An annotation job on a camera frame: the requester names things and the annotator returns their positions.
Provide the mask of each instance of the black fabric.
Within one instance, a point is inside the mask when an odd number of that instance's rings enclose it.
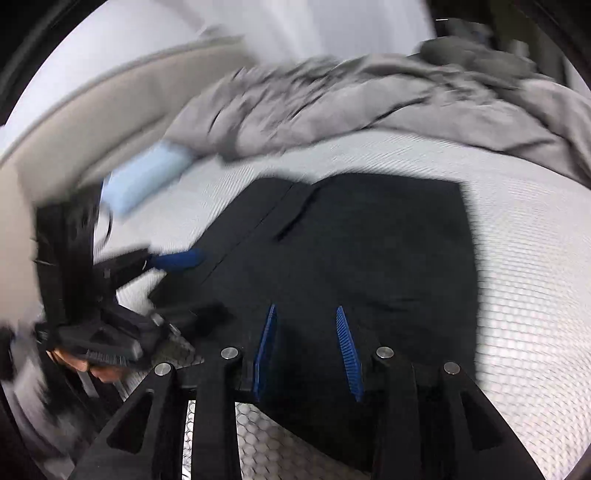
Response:
[[[248,348],[277,305],[261,408],[350,465],[371,469],[375,414],[349,392],[336,335],[342,305],[368,345],[474,374],[477,279],[459,185],[376,174],[249,185],[195,247],[207,260],[169,274],[157,307],[219,303],[228,318],[201,346]]]

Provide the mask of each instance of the clothing pile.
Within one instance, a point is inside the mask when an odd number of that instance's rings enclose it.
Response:
[[[529,59],[457,37],[411,57],[240,70],[193,98],[165,138],[232,161],[364,128],[482,147],[591,184],[591,100]]]

